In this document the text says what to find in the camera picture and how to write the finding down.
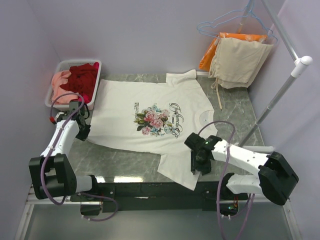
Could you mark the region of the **white floral print t-shirt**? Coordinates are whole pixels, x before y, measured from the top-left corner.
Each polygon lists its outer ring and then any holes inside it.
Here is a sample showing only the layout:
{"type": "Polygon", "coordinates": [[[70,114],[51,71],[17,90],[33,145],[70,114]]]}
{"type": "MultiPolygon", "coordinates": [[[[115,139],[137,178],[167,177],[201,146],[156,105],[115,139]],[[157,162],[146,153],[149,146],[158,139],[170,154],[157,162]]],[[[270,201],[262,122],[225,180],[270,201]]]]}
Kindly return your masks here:
{"type": "Polygon", "coordinates": [[[214,108],[197,81],[197,72],[166,75],[164,83],[100,81],[88,141],[117,150],[160,155],[157,171],[194,190],[192,133],[216,135],[214,108]]]}

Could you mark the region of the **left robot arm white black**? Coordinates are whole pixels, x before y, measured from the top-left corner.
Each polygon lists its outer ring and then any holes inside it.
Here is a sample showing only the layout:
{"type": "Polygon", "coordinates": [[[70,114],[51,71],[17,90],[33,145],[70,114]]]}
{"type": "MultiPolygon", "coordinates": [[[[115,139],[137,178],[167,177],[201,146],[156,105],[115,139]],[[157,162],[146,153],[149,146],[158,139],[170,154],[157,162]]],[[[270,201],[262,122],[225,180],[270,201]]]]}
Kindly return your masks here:
{"type": "Polygon", "coordinates": [[[74,139],[84,141],[89,135],[91,126],[85,117],[88,112],[85,103],[73,100],[68,111],[51,118],[55,125],[53,137],[40,156],[31,158],[28,164],[37,199],[49,199],[59,206],[75,194],[82,193],[88,201],[99,197],[96,177],[77,176],[68,159],[74,139]]]}

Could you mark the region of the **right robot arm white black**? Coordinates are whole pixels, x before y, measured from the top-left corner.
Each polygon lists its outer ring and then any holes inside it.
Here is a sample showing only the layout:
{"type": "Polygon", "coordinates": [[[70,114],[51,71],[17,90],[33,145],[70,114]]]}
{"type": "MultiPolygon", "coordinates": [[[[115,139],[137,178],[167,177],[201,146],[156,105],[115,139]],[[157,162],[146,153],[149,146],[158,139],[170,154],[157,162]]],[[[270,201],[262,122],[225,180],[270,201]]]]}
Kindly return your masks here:
{"type": "Polygon", "coordinates": [[[219,193],[226,200],[236,194],[256,194],[283,206],[299,182],[298,175],[278,152],[258,153],[228,144],[214,135],[202,138],[196,133],[192,133],[184,143],[190,149],[190,170],[193,174],[209,174],[212,161],[225,162],[249,173],[223,176],[219,193]]]}

